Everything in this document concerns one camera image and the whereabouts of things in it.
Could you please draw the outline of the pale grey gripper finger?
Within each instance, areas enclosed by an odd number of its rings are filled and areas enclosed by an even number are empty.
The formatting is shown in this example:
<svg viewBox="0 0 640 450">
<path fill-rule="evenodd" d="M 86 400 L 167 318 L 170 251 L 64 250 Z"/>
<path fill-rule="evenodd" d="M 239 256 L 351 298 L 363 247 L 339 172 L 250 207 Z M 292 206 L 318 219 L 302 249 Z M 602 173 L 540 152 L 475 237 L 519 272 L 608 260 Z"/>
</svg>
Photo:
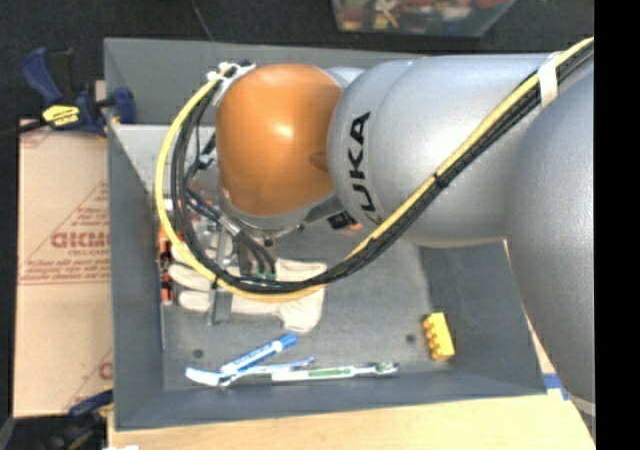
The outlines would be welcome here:
<svg viewBox="0 0 640 450">
<path fill-rule="evenodd" d="M 209 290 L 207 324 L 215 326 L 228 321 L 232 314 L 233 294 L 223 288 L 212 287 Z"/>
</svg>

